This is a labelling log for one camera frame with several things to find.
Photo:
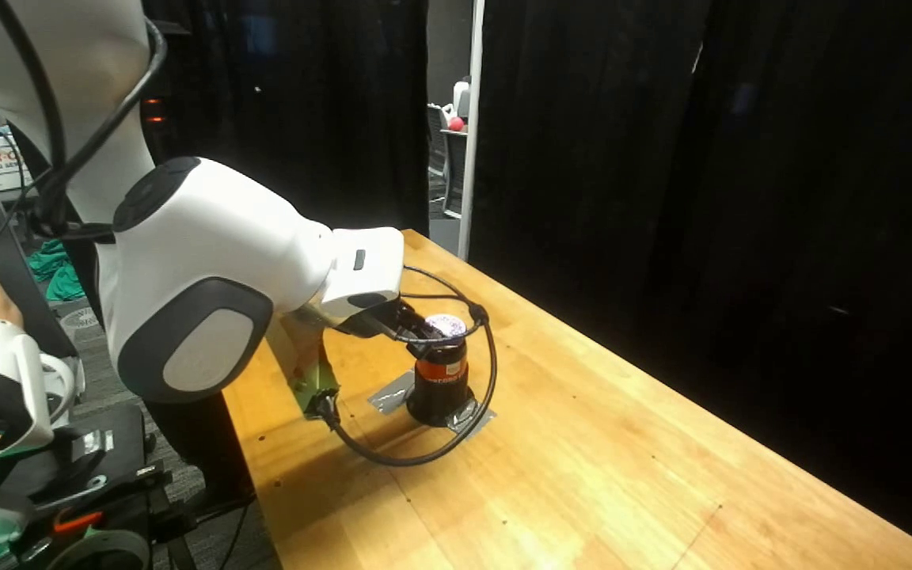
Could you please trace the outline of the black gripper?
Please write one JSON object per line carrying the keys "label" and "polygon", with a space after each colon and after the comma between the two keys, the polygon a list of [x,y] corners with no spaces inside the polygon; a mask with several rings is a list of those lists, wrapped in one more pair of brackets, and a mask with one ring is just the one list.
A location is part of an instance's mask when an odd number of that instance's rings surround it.
{"label": "black gripper", "polygon": [[466,341],[470,323],[457,315],[429,315],[417,316],[411,303],[401,297],[379,297],[379,296],[357,296],[346,297],[339,303],[343,316],[335,319],[335,330],[346,335],[390,335],[390,339],[411,339],[411,352],[429,349],[457,349]]}

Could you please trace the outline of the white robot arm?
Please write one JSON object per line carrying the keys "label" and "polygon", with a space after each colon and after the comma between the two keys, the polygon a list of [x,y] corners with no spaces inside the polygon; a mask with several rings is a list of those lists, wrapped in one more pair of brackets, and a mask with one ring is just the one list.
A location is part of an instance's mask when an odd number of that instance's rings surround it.
{"label": "white robot arm", "polygon": [[208,396],[288,315],[404,341],[397,227],[329,227],[223,163],[150,152],[134,105],[161,60],[144,0],[0,0],[0,118],[48,159],[45,224],[99,252],[126,391],[146,401]]}

